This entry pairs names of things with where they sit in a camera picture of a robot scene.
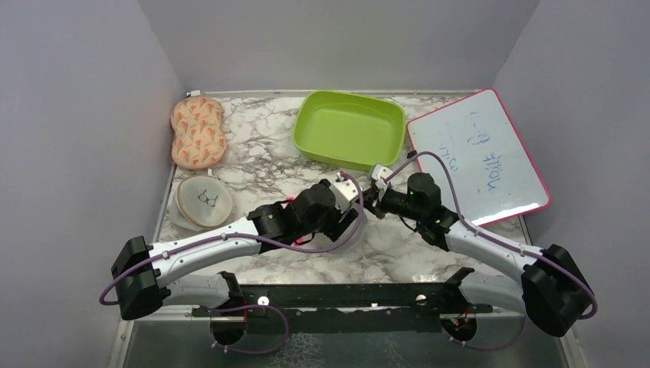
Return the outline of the floral orange pouch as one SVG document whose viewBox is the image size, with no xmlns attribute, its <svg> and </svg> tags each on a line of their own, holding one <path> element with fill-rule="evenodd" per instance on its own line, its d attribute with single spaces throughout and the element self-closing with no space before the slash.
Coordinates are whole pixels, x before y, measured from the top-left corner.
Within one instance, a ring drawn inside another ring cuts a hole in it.
<svg viewBox="0 0 650 368">
<path fill-rule="evenodd" d="M 222 115 L 222 105 L 211 97 L 188 97 L 175 105 L 171 159 L 177 166 L 203 170 L 222 160 L 227 149 Z"/>
</svg>

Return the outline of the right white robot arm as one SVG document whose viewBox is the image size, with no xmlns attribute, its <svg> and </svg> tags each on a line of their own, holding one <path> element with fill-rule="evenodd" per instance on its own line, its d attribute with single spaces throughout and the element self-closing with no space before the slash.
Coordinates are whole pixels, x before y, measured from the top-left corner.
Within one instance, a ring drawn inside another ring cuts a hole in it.
<svg viewBox="0 0 650 368">
<path fill-rule="evenodd" d="M 565 248 L 525 245 L 476 227 L 442 205 L 441 190 L 428 173 L 412 174 L 406 192 L 392 187 L 390 173 L 378 167 L 370 175 L 371 186 L 363 195 L 371 213 L 413 220 L 411 231 L 426 243 L 466 255 L 502 274 L 457 272 L 442 292 L 450 311 L 490 304 L 526 314 L 543 332 L 562 337 L 593 306 L 593 291 Z"/>
</svg>

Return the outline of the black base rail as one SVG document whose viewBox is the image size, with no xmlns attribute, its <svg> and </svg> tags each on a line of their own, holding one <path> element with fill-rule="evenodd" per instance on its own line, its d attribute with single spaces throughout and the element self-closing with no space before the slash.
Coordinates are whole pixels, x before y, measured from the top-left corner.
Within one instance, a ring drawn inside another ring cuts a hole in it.
<svg viewBox="0 0 650 368">
<path fill-rule="evenodd" d="M 415 331 L 438 333 L 442 316 L 489 314 L 469 304 L 450 284 L 243 284 L 242 296 L 223 307 L 192 310 L 216 330 L 250 334 L 338 334 Z"/>
</svg>

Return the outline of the pink plastic clip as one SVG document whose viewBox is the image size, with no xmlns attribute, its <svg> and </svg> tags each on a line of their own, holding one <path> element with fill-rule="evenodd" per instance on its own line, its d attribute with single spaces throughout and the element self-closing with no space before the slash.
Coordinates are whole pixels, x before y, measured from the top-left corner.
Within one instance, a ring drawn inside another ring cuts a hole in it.
<svg viewBox="0 0 650 368">
<path fill-rule="evenodd" d="M 293 196 L 288 196 L 286 198 L 286 200 L 288 202 L 292 202 L 294 200 L 294 197 Z M 312 242 L 313 239 L 314 239 L 314 234 L 310 235 L 308 238 L 300 237 L 300 238 L 298 238 L 297 240 L 295 240 L 293 242 L 293 246 L 302 246 L 302 245 L 308 244 L 308 243 Z"/>
</svg>

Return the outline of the green plastic tray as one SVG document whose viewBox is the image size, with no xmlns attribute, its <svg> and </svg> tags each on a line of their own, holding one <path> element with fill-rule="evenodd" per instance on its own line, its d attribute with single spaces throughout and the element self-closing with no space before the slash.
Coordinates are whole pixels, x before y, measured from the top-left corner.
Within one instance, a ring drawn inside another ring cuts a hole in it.
<svg viewBox="0 0 650 368">
<path fill-rule="evenodd" d="M 335 90 L 317 90 L 300 106 L 294 146 L 308 159 L 368 172 L 392 165 L 405 137 L 405 112 L 396 103 Z"/>
</svg>

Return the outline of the round beige mesh bag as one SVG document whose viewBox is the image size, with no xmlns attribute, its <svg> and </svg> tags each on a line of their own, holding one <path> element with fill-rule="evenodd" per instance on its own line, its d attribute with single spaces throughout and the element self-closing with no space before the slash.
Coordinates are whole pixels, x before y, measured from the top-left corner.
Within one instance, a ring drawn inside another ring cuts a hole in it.
<svg viewBox="0 0 650 368">
<path fill-rule="evenodd" d="M 194 232 L 224 223 L 234 207 L 227 188 L 214 176 L 193 176 L 180 182 L 169 205 L 172 224 Z"/>
</svg>

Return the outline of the pink framed whiteboard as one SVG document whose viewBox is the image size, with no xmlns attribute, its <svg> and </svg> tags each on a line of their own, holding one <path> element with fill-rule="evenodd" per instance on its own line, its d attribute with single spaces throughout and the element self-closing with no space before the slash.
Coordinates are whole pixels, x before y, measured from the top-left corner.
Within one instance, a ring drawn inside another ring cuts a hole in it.
<svg viewBox="0 0 650 368">
<path fill-rule="evenodd" d="M 481 90 L 406 125 L 417 163 L 442 204 L 486 225 L 547 207 L 551 196 L 494 89 Z"/>
</svg>

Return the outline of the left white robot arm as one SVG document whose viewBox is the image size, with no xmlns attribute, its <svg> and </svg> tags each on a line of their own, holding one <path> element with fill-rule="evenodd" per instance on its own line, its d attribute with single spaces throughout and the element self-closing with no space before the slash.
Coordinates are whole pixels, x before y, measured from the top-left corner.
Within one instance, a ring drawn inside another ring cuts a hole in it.
<svg viewBox="0 0 650 368">
<path fill-rule="evenodd" d="M 243 301 L 235 276 L 220 272 L 201 277 L 195 272 L 234 258 L 299 246 L 306 235 L 322 234 L 336 250 L 351 242 L 363 223 L 365 201 L 360 184 L 343 174 L 336 182 L 321 180 L 294 199 L 262 205 L 235 222 L 177 241 L 148 243 L 128 240 L 110 268 L 113 280 L 100 303 L 114 304 L 124 320 L 149 316 L 168 305 L 214 307 L 233 314 Z"/>
</svg>

